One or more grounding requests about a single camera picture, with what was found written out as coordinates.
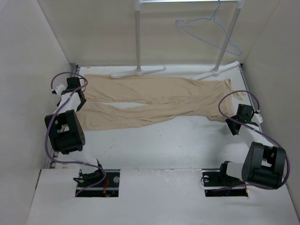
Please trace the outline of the beige trousers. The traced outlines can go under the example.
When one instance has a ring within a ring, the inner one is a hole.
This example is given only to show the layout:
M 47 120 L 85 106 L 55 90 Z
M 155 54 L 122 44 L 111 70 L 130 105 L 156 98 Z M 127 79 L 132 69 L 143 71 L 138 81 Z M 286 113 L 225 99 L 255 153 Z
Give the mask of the beige trousers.
M 231 80 L 142 76 L 113 79 L 86 75 L 86 103 L 77 112 L 85 131 L 140 128 L 178 116 L 203 116 L 224 122 L 234 116 Z

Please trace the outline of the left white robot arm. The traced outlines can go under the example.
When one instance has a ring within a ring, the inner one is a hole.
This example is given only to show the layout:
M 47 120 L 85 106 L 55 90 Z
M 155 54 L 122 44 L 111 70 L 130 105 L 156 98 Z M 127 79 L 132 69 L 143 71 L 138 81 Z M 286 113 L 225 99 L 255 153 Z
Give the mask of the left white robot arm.
M 70 157 L 67 162 L 57 159 L 55 162 L 78 164 L 82 169 L 92 167 L 93 172 L 80 172 L 79 177 L 74 180 L 88 187 L 100 187 L 105 182 L 106 173 L 99 161 L 83 149 L 85 135 L 76 115 L 86 103 L 83 92 L 86 86 L 87 80 L 84 77 L 72 76 L 67 78 L 66 86 L 58 84 L 56 87 L 51 87 L 52 93 L 58 95 L 60 100 L 54 113 L 45 116 L 47 127 L 45 150 L 47 154 L 50 154 L 48 150 L 48 142 L 50 142 L 55 152 Z

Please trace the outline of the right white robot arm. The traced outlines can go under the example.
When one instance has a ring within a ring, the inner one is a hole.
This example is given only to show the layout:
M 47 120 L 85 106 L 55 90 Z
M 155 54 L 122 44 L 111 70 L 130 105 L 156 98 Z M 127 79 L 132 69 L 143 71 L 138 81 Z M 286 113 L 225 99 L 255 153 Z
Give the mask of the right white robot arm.
M 242 164 L 225 161 L 217 180 L 222 185 L 249 184 L 263 189 L 278 189 L 283 185 L 286 151 L 260 134 L 261 116 L 249 105 L 239 104 L 236 115 L 225 120 L 232 135 L 238 135 L 249 147 Z

